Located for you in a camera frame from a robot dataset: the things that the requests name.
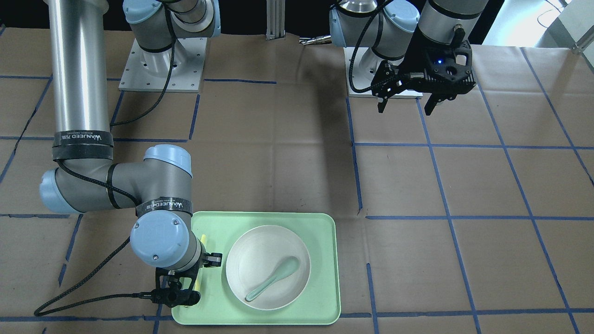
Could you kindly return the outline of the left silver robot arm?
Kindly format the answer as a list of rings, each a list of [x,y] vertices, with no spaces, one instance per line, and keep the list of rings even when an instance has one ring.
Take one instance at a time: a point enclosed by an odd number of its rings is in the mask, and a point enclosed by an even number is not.
[[[347,79],[355,93],[370,92],[378,112],[406,90],[428,93],[424,111],[477,85],[468,35],[485,0],[338,0],[329,9],[332,43],[352,47]]]

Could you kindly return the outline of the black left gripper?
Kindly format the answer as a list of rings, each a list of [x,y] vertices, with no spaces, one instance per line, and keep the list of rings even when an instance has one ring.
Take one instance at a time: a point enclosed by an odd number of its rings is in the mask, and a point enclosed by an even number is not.
[[[399,68],[381,61],[371,82],[377,109],[383,113],[388,99],[405,89],[431,93],[424,106],[430,116],[441,102],[441,94],[453,96],[471,91],[476,81],[472,73],[472,50],[464,32],[455,32],[452,41],[441,44],[414,32]]]

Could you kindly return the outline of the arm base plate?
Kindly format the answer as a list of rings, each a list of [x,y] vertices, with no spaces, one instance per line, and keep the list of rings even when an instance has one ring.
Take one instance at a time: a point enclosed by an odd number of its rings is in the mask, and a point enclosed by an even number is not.
[[[134,41],[119,89],[122,91],[162,91],[171,71],[167,92],[197,93],[202,82],[208,38],[179,39],[170,68],[170,51],[150,53]]]
[[[349,66],[354,53],[354,47],[344,47],[344,65],[346,69],[346,85],[348,89],[348,97],[365,97],[373,98],[373,93],[367,91],[365,93],[357,93],[349,85]],[[354,69],[352,72],[352,79],[354,86],[357,89],[363,89],[371,85],[371,81],[375,76],[375,72],[383,59],[377,57],[369,47],[360,47],[354,60]],[[392,96],[390,99],[420,99],[423,93],[414,90],[405,90],[402,93]]]

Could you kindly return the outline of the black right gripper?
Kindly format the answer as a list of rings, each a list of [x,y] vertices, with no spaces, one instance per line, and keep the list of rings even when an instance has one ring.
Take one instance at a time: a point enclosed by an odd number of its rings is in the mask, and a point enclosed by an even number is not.
[[[195,290],[195,283],[201,268],[218,268],[223,254],[203,252],[198,261],[188,270],[176,271],[164,268],[155,269],[155,289],[151,291],[151,302],[170,308],[176,306],[194,306],[201,299]]]

